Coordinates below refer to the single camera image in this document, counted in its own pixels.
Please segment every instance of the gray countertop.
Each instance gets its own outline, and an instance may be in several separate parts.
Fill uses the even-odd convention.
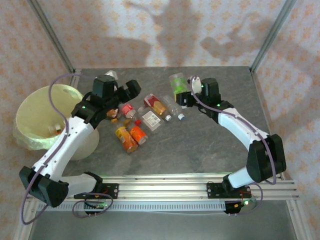
[[[96,76],[110,69],[83,69],[82,74]],[[118,68],[119,85],[135,79],[142,90],[130,103],[138,108],[144,97],[172,95],[168,77],[182,72],[186,77],[213,77],[219,83],[223,100],[234,105],[240,114],[263,131],[267,123],[255,84],[248,67],[146,67]],[[80,79],[78,89],[85,94],[92,90],[92,81]],[[157,133],[149,133],[146,143],[133,153],[126,153],[115,135],[115,127],[105,120],[97,127],[100,140],[89,157],[70,161],[65,176],[90,171],[101,176],[131,174],[180,174],[233,172],[247,161],[247,150],[228,130],[200,113],[196,107],[184,109],[185,120],[173,118]]]

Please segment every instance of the patterned wallpaper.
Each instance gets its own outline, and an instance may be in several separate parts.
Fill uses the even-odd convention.
[[[320,5],[295,4],[257,72],[269,127],[284,140],[308,222],[320,237]]]
[[[0,16],[0,238],[11,240],[24,193],[19,171],[41,154],[17,146],[13,120],[29,94],[67,70],[26,0],[2,0]]]
[[[75,68],[250,66],[285,0],[39,0]]]

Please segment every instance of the plastic container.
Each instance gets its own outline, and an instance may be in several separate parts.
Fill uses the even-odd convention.
[[[66,126],[63,118],[52,108],[48,90],[49,86],[45,86],[33,92],[22,102],[16,113],[13,136],[18,145],[28,150],[49,150],[58,139],[59,132]],[[77,89],[64,84],[53,85],[51,96],[56,108],[67,118],[71,117],[76,104],[83,98]],[[71,160],[88,157],[98,143],[99,133],[95,129],[82,141]]]
[[[169,81],[170,81],[174,96],[176,96],[177,94],[181,94],[189,91],[188,82],[183,73],[179,72],[169,76]]]
[[[137,142],[132,138],[130,133],[127,131],[126,127],[123,126],[117,119],[113,119],[112,122],[116,126],[115,135],[118,137],[118,139],[121,141],[124,150],[127,153],[132,153],[138,148]]]
[[[142,145],[148,139],[148,136],[138,126],[136,126],[130,119],[124,121],[126,130],[130,133],[131,137],[139,144]]]
[[[137,126],[141,124],[138,113],[131,104],[124,105],[121,111],[127,119],[132,119]]]
[[[161,125],[165,124],[149,107],[140,107],[138,113],[141,116],[142,122],[153,132]]]
[[[162,119],[165,119],[166,121],[171,120],[172,117],[170,116],[166,106],[163,105],[161,101],[152,93],[148,94],[144,98],[144,105],[146,107],[151,107]]]
[[[165,95],[161,100],[173,116],[177,117],[179,120],[183,120],[185,118],[185,115],[182,113],[182,107],[176,103],[172,97]]]

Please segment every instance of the white bottle cap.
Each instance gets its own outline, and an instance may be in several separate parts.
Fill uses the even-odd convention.
[[[171,120],[171,116],[170,115],[166,116],[165,120],[170,121]]]
[[[185,118],[185,115],[183,115],[182,113],[178,115],[178,119],[179,119],[179,120],[182,120],[182,119],[184,119],[184,118]]]

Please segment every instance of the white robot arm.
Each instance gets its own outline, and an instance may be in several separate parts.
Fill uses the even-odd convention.
[[[228,198],[239,192],[240,188],[252,183],[260,183],[286,170],[286,160],[281,138],[258,129],[228,101],[222,100],[219,85],[214,78],[189,78],[192,92],[176,95],[176,102],[181,106],[198,107],[199,111],[213,119],[217,124],[228,129],[248,150],[246,166],[226,175],[223,182],[215,183],[217,198]]]
[[[92,92],[88,92],[72,111],[72,117],[66,124],[68,131],[63,130],[54,145],[32,168],[24,166],[21,169],[19,176],[24,187],[30,188],[33,182],[29,191],[31,195],[51,207],[57,207],[67,196],[100,193],[103,184],[99,176],[91,172],[68,177],[62,177],[62,174],[82,141],[106,119],[107,112],[118,109],[119,104],[135,98],[141,91],[136,80],[128,81],[126,86],[127,89],[118,87],[116,79],[108,72],[94,79]]]

